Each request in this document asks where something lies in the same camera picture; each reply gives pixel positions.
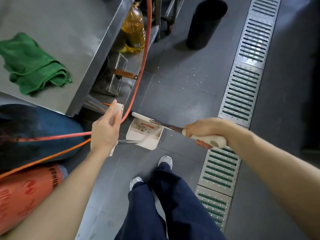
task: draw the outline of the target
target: red plastic bag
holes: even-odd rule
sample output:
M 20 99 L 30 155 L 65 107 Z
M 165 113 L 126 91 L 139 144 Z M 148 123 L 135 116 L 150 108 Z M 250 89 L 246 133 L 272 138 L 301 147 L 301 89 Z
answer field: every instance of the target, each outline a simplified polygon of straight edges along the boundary
M 58 165 L 36 167 L 0 179 L 0 235 L 17 226 L 62 182 Z

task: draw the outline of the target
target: cooking oil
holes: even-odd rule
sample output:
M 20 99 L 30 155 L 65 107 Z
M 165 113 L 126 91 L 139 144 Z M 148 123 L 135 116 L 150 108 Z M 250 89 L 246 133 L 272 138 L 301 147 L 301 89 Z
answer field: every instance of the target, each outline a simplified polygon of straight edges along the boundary
M 138 6 L 138 2 L 133 3 L 121 28 L 124 32 L 126 50 L 131 53 L 142 52 L 146 42 L 143 15 Z

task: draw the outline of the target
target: person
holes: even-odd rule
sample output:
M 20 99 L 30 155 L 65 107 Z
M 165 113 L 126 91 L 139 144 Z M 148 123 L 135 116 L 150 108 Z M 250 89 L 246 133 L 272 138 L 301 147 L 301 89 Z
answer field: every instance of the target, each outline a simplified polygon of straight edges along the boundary
M 5 239 L 75 239 L 100 168 L 118 140 L 120 113 L 110 125 L 115 106 L 116 101 L 93 123 L 91 151 L 86 159 Z M 187 137 L 224 136 L 296 224 L 311 239 L 320 239 L 319 169 L 228 120 L 202 119 L 185 128 Z M 196 143 L 210 149 L 201 141 Z M 195 194 L 171 172 L 171 167 L 172 159 L 162 157 L 150 181 L 164 209 L 166 223 L 155 210 L 148 185 L 135 178 L 130 182 L 128 214 L 116 239 L 167 239 L 166 226 L 169 239 L 224 239 Z

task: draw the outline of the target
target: hand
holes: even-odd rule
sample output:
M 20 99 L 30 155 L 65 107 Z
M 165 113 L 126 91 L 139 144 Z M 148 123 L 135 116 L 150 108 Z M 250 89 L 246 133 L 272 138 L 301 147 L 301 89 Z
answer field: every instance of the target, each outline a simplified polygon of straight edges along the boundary
M 223 136 L 227 139 L 228 144 L 236 138 L 238 129 L 240 128 L 235 123 L 228 120 L 223 120 L 219 118 L 208 118 L 197 120 L 193 124 L 185 126 L 186 128 L 186 137 L 189 138 L 192 135 L 196 136 L 211 136 L 218 135 Z M 212 146 L 204 143 L 203 141 L 197 140 L 196 144 L 205 148 L 211 149 Z
M 119 138 L 119 129 L 121 122 L 121 112 L 118 111 L 113 120 L 114 110 L 117 105 L 117 100 L 114 100 L 106 113 L 92 124 L 91 134 L 91 151 L 102 150 L 109 155 L 110 150 L 117 144 Z

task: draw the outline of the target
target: white broom handle grip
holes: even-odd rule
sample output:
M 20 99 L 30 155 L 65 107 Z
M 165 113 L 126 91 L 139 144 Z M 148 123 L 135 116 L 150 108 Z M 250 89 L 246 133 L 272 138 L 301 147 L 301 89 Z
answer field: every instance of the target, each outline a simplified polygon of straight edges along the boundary
M 183 129 L 182 135 L 186 136 L 186 129 Z M 227 145 L 227 140 L 223 136 L 195 136 L 192 135 L 190 138 L 194 140 L 200 140 L 203 141 L 206 144 L 211 145 L 212 147 L 217 147 L 217 148 L 224 148 Z

